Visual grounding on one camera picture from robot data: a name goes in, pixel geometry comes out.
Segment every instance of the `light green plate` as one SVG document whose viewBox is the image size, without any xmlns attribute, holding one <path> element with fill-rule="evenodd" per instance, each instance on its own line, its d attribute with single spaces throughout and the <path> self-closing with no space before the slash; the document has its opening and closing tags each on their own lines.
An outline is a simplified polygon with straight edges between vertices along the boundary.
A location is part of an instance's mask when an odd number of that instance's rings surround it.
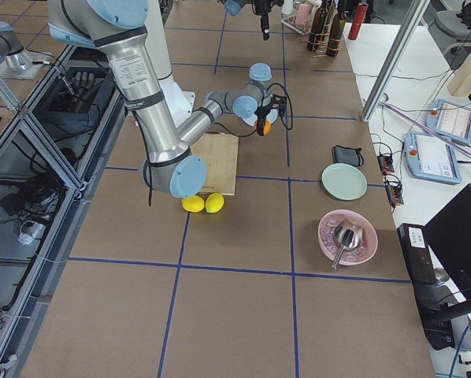
<svg viewBox="0 0 471 378">
<path fill-rule="evenodd" d="M 367 191 L 367 179 L 352 165 L 335 163 L 321 174 L 321 182 L 328 193 L 338 199 L 350 201 Z"/>
</svg>

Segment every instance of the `metal spoon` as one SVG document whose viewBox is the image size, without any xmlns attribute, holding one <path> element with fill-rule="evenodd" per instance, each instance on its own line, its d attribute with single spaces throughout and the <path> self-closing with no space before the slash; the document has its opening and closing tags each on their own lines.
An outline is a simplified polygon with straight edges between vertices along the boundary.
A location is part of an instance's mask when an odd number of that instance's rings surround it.
<svg viewBox="0 0 471 378">
<path fill-rule="evenodd" d="M 337 269 L 337 265 L 345 250 L 355 250 L 362 244 L 363 241 L 363 227 L 352 224 L 349 220 L 345 219 L 337 225 L 333 232 L 334 241 L 340 250 L 337 252 L 333 259 L 331 268 Z"/>
</svg>

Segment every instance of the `black monitor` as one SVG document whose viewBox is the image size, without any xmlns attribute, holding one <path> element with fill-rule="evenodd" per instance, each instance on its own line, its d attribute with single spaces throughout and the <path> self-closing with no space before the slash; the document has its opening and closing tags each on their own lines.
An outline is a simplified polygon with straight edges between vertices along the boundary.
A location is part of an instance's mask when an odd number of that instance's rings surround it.
<svg viewBox="0 0 471 378">
<path fill-rule="evenodd" d="M 423 228 L 432 251 L 466 301 L 421 316 L 423 324 L 449 321 L 471 313 L 471 183 L 451 199 Z"/>
</svg>

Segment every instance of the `yellow lemon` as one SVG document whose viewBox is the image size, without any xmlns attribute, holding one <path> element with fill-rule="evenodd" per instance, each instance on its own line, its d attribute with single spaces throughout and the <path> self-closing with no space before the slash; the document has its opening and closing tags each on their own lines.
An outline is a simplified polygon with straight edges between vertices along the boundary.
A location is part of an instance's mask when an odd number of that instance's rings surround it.
<svg viewBox="0 0 471 378">
<path fill-rule="evenodd" d="M 198 213 L 204 209 L 204 200 L 198 195 L 193 195 L 188 198 L 183 198 L 181 200 L 181 205 L 186 211 L 191 213 Z"/>
<path fill-rule="evenodd" d="M 212 193 L 206 200 L 206 212 L 217 213 L 221 210 L 225 200 L 220 193 Z"/>
</svg>

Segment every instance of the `white desk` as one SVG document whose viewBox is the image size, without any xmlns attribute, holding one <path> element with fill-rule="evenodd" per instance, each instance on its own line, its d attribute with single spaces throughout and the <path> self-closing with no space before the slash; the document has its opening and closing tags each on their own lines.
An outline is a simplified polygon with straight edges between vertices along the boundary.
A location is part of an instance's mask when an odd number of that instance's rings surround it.
<svg viewBox="0 0 471 378">
<path fill-rule="evenodd" d="M 347 25 L 344 31 L 344 37 L 354 72 L 358 75 L 376 76 L 395 39 L 399 26 L 364 24 L 355 41 L 347 39 L 349 30 L 350 24 Z M 414 36 L 394 72 L 394 76 L 425 78 L 439 75 L 448 69 L 449 65 L 428 30 L 420 26 L 414 32 Z M 393 78 L 385 92 L 389 96 L 389 102 L 401 109 L 430 109 L 427 100 L 438 84 L 441 83 L 441 79 L 448 76 L 449 72 L 445 76 L 422 81 Z M 362 99 L 369 96 L 375 80 L 374 77 L 357 76 L 356 81 Z M 468 98 L 451 96 L 447 90 L 447 84 L 443 86 L 436 97 L 445 98 L 461 105 L 469 103 Z M 425 113 L 412 112 L 411 115 L 424 123 Z M 388 109 L 384 110 L 384 120 L 386 131 L 401 140 L 405 139 L 406 133 L 410 130 L 410 122 L 403 120 Z M 380 135 L 382 142 L 388 144 L 394 152 L 401 149 L 401 143 L 383 131 L 381 108 L 377 108 L 369 121 L 369 126 L 370 131 Z M 419 131 L 420 129 L 414 125 L 413 130 Z M 379 138 L 373 135 L 373 141 L 377 142 Z M 387 152 L 384 146 L 381 147 L 381 152 Z M 457 153 L 457 158 L 458 160 L 468 160 L 459 153 Z M 462 182 L 459 185 L 433 183 L 432 181 L 413 178 L 406 163 L 403 161 L 400 164 L 400 154 L 394 155 L 393 165 L 403 184 L 402 196 L 405 202 L 405 205 L 397 207 L 393 214 L 396 227 L 404 222 L 426 224 L 466 184 L 471 183 L 471 164 L 460 165 Z M 434 266 L 439 266 L 439 262 L 433 255 L 432 260 Z M 458 290 L 453 283 L 448 283 L 448 286 L 453 292 Z M 457 295 L 456 298 L 458 301 L 464 300 L 461 295 Z M 436 372 L 449 373 L 454 350 L 447 348 L 437 352 L 430 347 L 430 353 Z M 465 361 L 471 360 L 471 353 L 461 352 L 461 356 Z M 465 372 L 469 370 L 471 370 L 471 365 L 465 366 L 457 363 L 454 374 L 466 376 Z"/>
</svg>

